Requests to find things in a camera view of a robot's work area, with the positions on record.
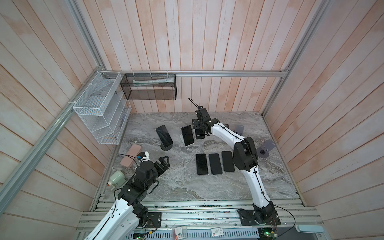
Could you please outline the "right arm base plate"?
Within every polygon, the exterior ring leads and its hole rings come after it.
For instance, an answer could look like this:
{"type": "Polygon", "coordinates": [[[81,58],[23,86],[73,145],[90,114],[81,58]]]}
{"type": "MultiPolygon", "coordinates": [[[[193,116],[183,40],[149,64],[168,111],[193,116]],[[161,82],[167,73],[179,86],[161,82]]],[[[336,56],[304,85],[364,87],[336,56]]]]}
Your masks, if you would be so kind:
{"type": "Polygon", "coordinates": [[[279,226],[281,225],[280,217],[277,212],[268,216],[255,210],[238,209],[242,226],[279,226]]]}

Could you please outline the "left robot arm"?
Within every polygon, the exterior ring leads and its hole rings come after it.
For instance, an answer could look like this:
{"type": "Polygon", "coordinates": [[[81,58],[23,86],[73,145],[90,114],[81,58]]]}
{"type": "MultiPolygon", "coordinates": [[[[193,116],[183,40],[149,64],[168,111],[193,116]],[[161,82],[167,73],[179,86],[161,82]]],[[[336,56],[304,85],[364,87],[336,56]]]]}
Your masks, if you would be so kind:
{"type": "Polygon", "coordinates": [[[148,208],[141,201],[149,194],[153,184],[170,167],[168,156],[160,157],[158,161],[142,161],[136,168],[135,174],[114,195],[115,202],[104,218],[93,231],[85,237],[86,240],[122,240],[138,226],[147,222],[148,208]]]}

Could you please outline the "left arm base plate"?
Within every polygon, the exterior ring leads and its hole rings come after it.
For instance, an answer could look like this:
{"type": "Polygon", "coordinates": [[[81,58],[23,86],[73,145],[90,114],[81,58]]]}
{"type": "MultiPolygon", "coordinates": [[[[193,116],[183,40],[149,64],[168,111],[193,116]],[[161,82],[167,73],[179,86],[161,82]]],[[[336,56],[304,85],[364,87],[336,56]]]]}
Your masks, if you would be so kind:
{"type": "Polygon", "coordinates": [[[158,229],[161,227],[162,223],[162,213],[161,212],[149,212],[144,217],[144,226],[145,228],[158,229]]]}

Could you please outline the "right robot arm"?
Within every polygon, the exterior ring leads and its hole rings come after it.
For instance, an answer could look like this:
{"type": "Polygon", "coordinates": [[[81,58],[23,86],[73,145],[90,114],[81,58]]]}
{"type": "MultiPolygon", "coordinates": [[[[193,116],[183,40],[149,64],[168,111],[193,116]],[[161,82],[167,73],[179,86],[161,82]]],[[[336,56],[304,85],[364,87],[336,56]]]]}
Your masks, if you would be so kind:
{"type": "Polygon", "coordinates": [[[219,120],[212,119],[203,106],[197,107],[196,115],[197,118],[193,120],[194,129],[201,129],[206,135],[214,135],[232,147],[234,165],[243,173],[252,194],[254,210],[251,214],[255,224],[280,225],[280,217],[260,177],[254,140],[251,137],[240,136],[219,120]]]}

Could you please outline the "phone with green case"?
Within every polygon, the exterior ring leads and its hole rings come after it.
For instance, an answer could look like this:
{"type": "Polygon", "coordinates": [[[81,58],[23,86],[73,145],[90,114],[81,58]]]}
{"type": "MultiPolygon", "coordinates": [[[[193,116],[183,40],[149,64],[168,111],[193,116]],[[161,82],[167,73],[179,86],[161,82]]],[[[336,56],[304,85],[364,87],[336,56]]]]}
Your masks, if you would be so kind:
{"type": "Polygon", "coordinates": [[[209,161],[212,175],[222,175],[222,165],[219,154],[209,154],[209,161]]]}

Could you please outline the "phone with purple case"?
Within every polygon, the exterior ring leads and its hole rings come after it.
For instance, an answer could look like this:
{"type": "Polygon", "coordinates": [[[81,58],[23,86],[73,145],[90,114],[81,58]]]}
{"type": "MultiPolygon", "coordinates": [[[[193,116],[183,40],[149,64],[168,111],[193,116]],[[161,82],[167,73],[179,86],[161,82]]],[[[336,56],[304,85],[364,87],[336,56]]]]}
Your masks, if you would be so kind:
{"type": "Polygon", "coordinates": [[[209,173],[206,154],[196,154],[196,166],[198,175],[207,175],[209,173]]]}

